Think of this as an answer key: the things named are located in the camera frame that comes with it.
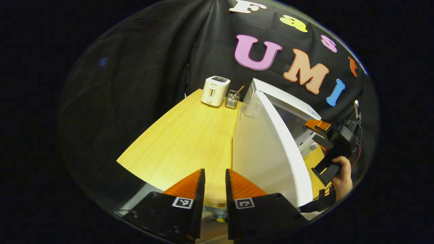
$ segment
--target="white microwave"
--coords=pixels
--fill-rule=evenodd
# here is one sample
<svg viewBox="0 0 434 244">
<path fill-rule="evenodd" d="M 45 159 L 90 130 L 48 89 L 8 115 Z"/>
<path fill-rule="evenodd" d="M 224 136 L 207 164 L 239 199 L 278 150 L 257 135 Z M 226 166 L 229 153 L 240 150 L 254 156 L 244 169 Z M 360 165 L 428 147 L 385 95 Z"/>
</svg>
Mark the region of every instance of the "white microwave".
<svg viewBox="0 0 434 244">
<path fill-rule="evenodd" d="M 318 145 L 306 128 L 321 120 L 300 99 L 253 79 L 233 135 L 232 169 L 268 194 L 280 192 L 295 207 L 312 201 L 312 183 L 303 160 Z"/>
</svg>

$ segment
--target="wooden table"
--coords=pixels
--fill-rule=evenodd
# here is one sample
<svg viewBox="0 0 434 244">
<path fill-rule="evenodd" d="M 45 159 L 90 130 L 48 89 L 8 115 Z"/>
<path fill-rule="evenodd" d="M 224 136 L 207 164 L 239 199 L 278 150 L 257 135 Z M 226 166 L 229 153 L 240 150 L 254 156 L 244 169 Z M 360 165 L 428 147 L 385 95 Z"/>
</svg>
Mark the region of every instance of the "wooden table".
<svg viewBox="0 0 434 244">
<path fill-rule="evenodd" d="M 242 102 L 235 109 L 225 107 L 224 102 L 212 107 L 203 104 L 201 96 L 198 89 L 178 103 L 139 136 L 117 162 L 162 191 L 204 168 L 204 205 L 226 208 L 225 171 L 232 168 L 232 136 Z M 320 148 L 305 158 L 314 197 L 324 187 L 311 167 L 322 158 Z"/>
</svg>

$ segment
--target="microwave door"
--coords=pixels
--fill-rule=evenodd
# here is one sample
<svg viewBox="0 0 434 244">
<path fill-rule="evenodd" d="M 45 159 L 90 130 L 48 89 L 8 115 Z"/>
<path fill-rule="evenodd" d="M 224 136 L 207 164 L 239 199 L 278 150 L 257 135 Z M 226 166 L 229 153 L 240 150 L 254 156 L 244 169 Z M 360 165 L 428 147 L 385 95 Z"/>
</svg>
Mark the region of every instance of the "microwave door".
<svg viewBox="0 0 434 244">
<path fill-rule="evenodd" d="M 295 207 L 312 201 L 312 183 L 299 148 L 273 104 L 255 91 L 233 136 L 232 169 Z"/>
</svg>

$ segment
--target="white toaster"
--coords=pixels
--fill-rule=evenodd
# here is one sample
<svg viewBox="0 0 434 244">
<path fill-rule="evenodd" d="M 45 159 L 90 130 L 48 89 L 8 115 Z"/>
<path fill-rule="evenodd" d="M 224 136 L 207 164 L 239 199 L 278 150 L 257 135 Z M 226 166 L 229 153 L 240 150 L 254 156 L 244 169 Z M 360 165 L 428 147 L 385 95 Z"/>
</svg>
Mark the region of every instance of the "white toaster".
<svg viewBox="0 0 434 244">
<path fill-rule="evenodd" d="M 201 101 L 214 107 L 220 106 L 226 98 L 229 83 L 229 79 L 219 76 L 206 79 Z"/>
</svg>

